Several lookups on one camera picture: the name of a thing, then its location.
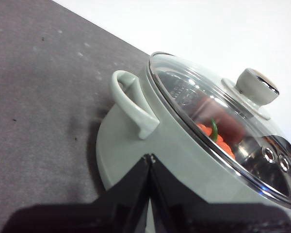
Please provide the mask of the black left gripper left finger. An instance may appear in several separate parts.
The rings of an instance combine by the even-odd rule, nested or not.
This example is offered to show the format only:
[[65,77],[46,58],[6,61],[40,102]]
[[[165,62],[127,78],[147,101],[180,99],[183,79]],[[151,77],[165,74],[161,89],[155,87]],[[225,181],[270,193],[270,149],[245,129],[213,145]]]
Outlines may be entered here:
[[144,233],[150,155],[92,203],[35,205],[15,211],[4,233]]

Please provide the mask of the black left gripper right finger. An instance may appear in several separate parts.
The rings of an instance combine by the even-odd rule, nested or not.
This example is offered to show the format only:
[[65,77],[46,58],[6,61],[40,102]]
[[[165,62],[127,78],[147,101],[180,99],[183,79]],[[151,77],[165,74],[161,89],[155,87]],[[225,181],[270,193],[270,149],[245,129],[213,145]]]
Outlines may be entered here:
[[209,203],[149,155],[151,204],[156,230],[167,233],[291,233],[281,209],[260,203]]

